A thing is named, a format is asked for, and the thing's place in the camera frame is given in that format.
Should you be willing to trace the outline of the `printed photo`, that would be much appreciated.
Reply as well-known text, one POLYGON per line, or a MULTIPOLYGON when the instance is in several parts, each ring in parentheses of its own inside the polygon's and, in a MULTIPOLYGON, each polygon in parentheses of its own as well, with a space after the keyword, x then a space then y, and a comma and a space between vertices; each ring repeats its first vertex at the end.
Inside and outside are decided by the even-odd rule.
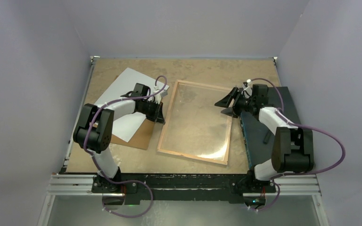
MULTIPOLYGON (((127 68, 98 98, 98 100, 95 102, 95 105, 101 107, 110 101, 119 99, 121 95, 132 91, 136 83, 150 87, 152 94, 156 93, 162 87, 164 87, 165 90, 168 90, 169 88, 169 85, 165 85, 161 81, 156 81, 155 79, 134 69, 127 68)), ((120 111, 115 112, 112 134, 125 142, 129 142, 145 119, 146 116, 142 113, 122 115, 120 111)))

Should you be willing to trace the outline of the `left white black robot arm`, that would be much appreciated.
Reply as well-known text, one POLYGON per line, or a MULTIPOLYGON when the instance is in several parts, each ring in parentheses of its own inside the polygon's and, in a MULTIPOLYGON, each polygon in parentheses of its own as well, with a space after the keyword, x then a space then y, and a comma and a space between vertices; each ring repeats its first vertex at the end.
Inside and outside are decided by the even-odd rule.
POLYGON ((164 87, 150 93, 148 86, 136 83, 132 91, 101 107, 93 104, 82 107, 73 141, 91 156, 98 174, 105 178, 103 186, 109 192, 115 193, 122 186, 120 168, 109 149, 113 122, 126 115, 141 113, 149 121, 165 124, 162 98, 166 95, 164 87))

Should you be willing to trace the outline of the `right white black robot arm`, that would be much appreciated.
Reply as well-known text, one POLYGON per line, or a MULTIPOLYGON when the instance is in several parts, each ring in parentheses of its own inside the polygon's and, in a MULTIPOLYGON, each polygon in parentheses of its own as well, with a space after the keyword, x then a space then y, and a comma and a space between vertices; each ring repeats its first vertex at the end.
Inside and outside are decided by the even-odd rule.
POLYGON ((266 127, 274 136, 270 159, 254 165, 246 178, 246 186, 256 192, 270 181, 284 173, 307 173, 314 167, 313 132, 295 126, 282 112, 269 104, 269 87, 254 84, 252 87, 234 87, 231 92, 214 105, 222 107, 222 114, 233 118, 248 113, 266 127))

